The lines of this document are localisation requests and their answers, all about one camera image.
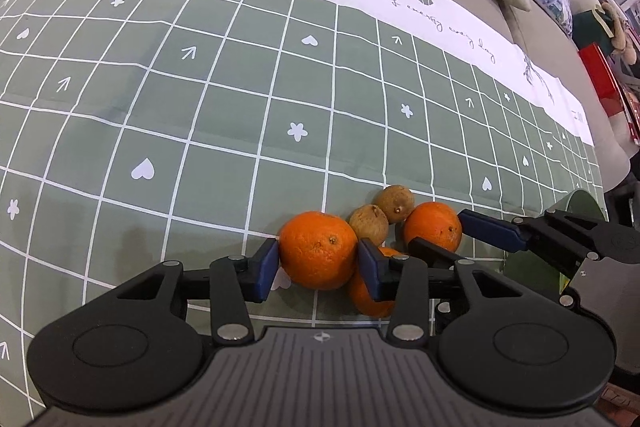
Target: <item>fuzzy brown kiwi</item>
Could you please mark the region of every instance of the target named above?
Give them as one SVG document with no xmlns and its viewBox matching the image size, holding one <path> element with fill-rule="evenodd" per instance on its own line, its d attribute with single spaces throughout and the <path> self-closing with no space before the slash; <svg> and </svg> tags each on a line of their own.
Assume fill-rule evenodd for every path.
<svg viewBox="0 0 640 427">
<path fill-rule="evenodd" d="M 358 239 L 367 237 L 377 247 L 384 243 L 389 232 L 385 213 L 375 204 L 365 204 L 354 210 L 349 225 Z"/>
<path fill-rule="evenodd" d="M 413 193 L 402 185 L 389 185 L 373 203 L 382 208 L 389 223 L 404 221 L 415 208 Z"/>
</svg>

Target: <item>white arrow print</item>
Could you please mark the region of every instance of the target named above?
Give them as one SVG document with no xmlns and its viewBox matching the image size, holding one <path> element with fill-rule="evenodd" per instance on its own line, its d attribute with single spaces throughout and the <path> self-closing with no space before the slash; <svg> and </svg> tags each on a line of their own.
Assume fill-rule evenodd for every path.
<svg viewBox="0 0 640 427">
<path fill-rule="evenodd" d="M 69 82 L 71 82 L 71 77 L 70 76 L 60 80 L 58 82 L 60 84 L 60 87 L 58 89 L 56 89 L 56 92 L 60 92 L 60 89 L 64 89 L 66 91 L 66 88 L 69 87 Z"/>
<path fill-rule="evenodd" d="M 191 48 L 184 48 L 181 51 L 187 52 L 186 55 L 184 55 L 184 57 L 182 58 L 182 60 L 187 58 L 189 55 L 191 55 L 191 58 L 196 58 L 196 46 L 192 46 Z"/>
</svg>

